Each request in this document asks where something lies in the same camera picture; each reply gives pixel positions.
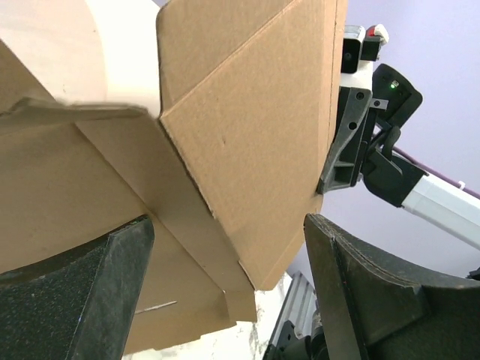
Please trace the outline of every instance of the cable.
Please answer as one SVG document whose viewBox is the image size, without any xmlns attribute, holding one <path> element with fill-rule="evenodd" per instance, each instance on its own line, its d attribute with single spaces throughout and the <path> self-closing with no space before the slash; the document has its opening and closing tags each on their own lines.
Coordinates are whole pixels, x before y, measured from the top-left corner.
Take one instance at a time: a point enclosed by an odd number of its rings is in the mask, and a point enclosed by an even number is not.
<svg viewBox="0 0 480 360">
<path fill-rule="evenodd" d="M 394 146 L 393 150 L 394 150 L 394 152 L 396 152 L 400 156 L 406 158 L 412 164 L 414 164 L 417 167 L 420 167 L 421 169 L 425 170 L 427 173 L 430 173 L 430 174 L 436 176 L 437 178 L 442 179 L 444 182 L 448 182 L 450 185 L 453 185 L 456 188 L 458 188 L 458 189 L 466 192 L 467 194 L 471 195 L 472 197 L 475 197 L 475 198 L 480 200 L 480 193 L 477 193 L 474 190 L 469 189 L 468 187 L 465 187 L 465 183 L 463 181 L 455 181 L 455 180 L 452 180 L 451 178 L 448 178 L 447 176 L 445 176 L 442 173 L 432 169 L 431 167 L 425 165 L 424 163 L 421 163 L 420 161 L 417 161 L 414 157 L 411 157 L 405 151 L 397 148 L 396 146 Z"/>
</svg>

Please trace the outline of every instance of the cardboard box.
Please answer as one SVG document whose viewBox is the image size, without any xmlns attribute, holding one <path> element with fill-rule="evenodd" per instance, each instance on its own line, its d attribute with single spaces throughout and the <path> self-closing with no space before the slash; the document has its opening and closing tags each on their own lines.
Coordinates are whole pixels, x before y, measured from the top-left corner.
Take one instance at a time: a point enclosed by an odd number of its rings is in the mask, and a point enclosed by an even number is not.
<svg viewBox="0 0 480 360">
<path fill-rule="evenodd" d="M 254 321 L 254 289 L 275 286 L 321 205 L 345 12 L 172 0 L 157 18 L 159 119 L 57 102 L 2 44 L 0 272 L 148 213 L 156 239 L 126 352 Z"/>
</svg>

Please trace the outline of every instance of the wall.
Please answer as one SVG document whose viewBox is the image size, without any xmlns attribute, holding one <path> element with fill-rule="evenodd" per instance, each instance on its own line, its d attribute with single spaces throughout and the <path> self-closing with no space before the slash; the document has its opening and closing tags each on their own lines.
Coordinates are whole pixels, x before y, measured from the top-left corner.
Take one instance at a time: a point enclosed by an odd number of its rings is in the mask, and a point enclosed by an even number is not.
<svg viewBox="0 0 480 360">
<path fill-rule="evenodd" d="M 385 25 L 390 43 L 380 62 L 424 96 L 403 127 L 399 147 L 480 191 L 478 14 L 475 0 L 350 0 L 347 23 Z M 327 193 L 322 213 L 360 239 L 429 269 L 464 277 L 480 266 L 479 251 L 377 199 L 363 184 Z M 297 269 L 310 273 L 305 247 L 289 270 Z"/>
</svg>

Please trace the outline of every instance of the open cardboard box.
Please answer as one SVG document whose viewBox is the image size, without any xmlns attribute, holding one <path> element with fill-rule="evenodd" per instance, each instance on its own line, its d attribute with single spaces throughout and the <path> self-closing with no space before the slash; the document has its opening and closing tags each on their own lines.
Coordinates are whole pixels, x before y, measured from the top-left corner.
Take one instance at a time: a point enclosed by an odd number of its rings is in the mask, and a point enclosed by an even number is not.
<svg viewBox="0 0 480 360">
<path fill-rule="evenodd" d="M 147 213 L 126 352 L 254 321 L 254 290 L 275 286 L 321 206 L 346 7 L 172 0 L 157 16 L 159 118 L 125 94 L 55 99 L 2 44 L 0 272 Z"/>
</svg>

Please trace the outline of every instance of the brown cardboard box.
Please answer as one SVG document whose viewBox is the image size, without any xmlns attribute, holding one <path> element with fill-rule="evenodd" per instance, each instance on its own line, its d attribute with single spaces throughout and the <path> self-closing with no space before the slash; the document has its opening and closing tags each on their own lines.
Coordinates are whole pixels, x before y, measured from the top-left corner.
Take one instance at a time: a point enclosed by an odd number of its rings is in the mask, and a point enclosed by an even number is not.
<svg viewBox="0 0 480 360">
<path fill-rule="evenodd" d="M 0 272 L 149 213 L 126 351 L 254 321 L 254 289 L 277 283 L 321 205 L 345 12 L 344 0 L 172 0 L 157 19 L 160 121 L 57 103 L 2 46 Z"/>
</svg>

